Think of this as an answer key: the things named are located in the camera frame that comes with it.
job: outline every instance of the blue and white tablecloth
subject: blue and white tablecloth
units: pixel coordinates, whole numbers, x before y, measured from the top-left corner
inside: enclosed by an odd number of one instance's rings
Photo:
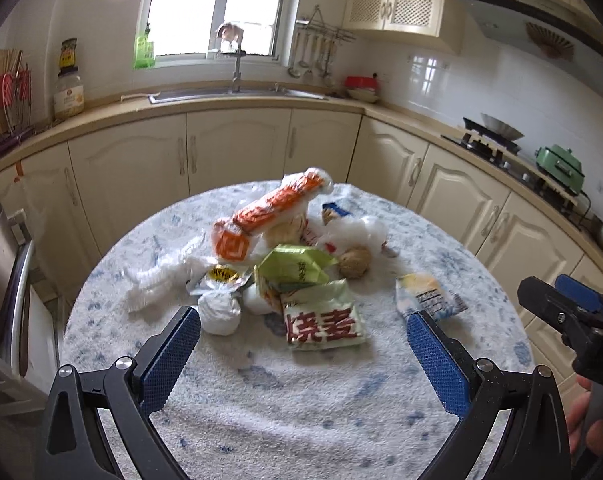
[[[79,371],[110,366],[134,355],[178,308],[121,307],[130,283],[122,270],[148,269],[166,251],[208,232],[229,216],[253,186],[212,190],[170,206],[125,235],[97,265],[76,300],[66,329],[62,362]],[[278,314],[242,314],[229,337],[201,335],[171,397],[151,416],[157,431],[195,479],[417,478],[457,422],[443,411],[406,342],[395,310],[395,274],[433,274],[469,306],[440,322],[469,353],[502,370],[531,371],[530,347],[515,309],[495,279],[457,241],[430,222],[387,200],[347,185],[310,204],[337,202],[356,216],[374,215],[390,229],[396,260],[379,257],[351,281],[369,342],[358,347],[292,352]],[[209,238],[198,250],[211,255]],[[505,424],[498,418],[471,479],[481,478]],[[126,478],[139,478],[114,428],[104,427]]]

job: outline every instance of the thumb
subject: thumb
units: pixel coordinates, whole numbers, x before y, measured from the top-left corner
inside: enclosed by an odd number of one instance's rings
[[[585,438],[588,448],[597,456],[603,456],[603,420],[597,420]]]

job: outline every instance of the metal screw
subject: metal screw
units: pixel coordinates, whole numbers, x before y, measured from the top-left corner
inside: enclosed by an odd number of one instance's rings
[[[539,365],[537,367],[537,371],[539,372],[539,375],[541,375],[542,377],[546,377],[547,379],[549,377],[552,377],[552,370],[550,368],[548,368],[546,365]]]
[[[477,368],[479,368],[482,372],[491,372],[494,368],[492,361],[488,359],[480,359],[477,361]]]
[[[120,370],[127,370],[132,366],[132,359],[129,357],[120,357],[114,365]]]
[[[59,377],[68,377],[72,373],[72,366],[62,366],[59,369]]]

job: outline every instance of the lattice cabinet door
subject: lattice cabinet door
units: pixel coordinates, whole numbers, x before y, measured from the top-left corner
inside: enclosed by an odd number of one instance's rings
[[[344,28],[381,30],[388,7],[388,0],[347,0]]]
[[[443,0],[389,0],[384,30],[437,36]]]

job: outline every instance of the kitchen sink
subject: kitchen sink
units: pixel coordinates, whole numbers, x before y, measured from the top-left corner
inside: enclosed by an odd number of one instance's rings
[[[306,99],[327,99],[325,95],[302,92],[288,89],[242,89],[232,92],[229,88],[198,88],[185,90],[168,90],[159,92],[149,97],[154,105],[157,103],[171,103],[175,101],[190,101],[192,99],[206,98],[241,98],[241,97],[296,97]]]

